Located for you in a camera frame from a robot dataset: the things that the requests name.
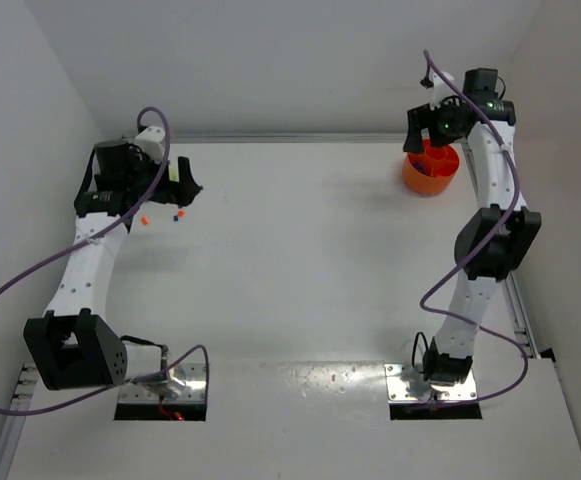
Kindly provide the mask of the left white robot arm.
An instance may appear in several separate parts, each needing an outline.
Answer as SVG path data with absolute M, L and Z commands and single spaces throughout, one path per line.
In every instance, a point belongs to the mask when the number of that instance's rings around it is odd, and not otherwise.
M 176 180 L 159 171 L 158 159 L 145 148 L 126 140 L 93 147 L 73 202 L 76 249 L 44 314 L 29 319 L 23 331 L 47 389 L 119 385 L 125 379 L 126 346 L 105 321 L 109 284 L 132 227 L 131 209 L 149 185 L 156 186 L 150 201 L 179 208 L 201 192 L 189 158 L 180 156 L 174 164 Z

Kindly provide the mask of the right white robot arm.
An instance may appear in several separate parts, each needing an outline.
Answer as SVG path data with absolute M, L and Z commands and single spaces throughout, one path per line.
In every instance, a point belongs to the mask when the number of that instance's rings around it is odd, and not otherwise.
M 542 224 L 521 193 L 513 152 L 515 108 L 497 91 L 498 81 L 497 70 L 477 68 L 456 87 L 450 75 L 428 69 L 421 83 L 432 90 L 432 100 L 407 113 L 406 153 L 421 155 L 426 147 L 464 140 L 474 156 L 478 209 L 456 238 L 456 287 L 422 358 L 420 373 L 432 383 L 466 380 L 490 298 L 519 267 Z

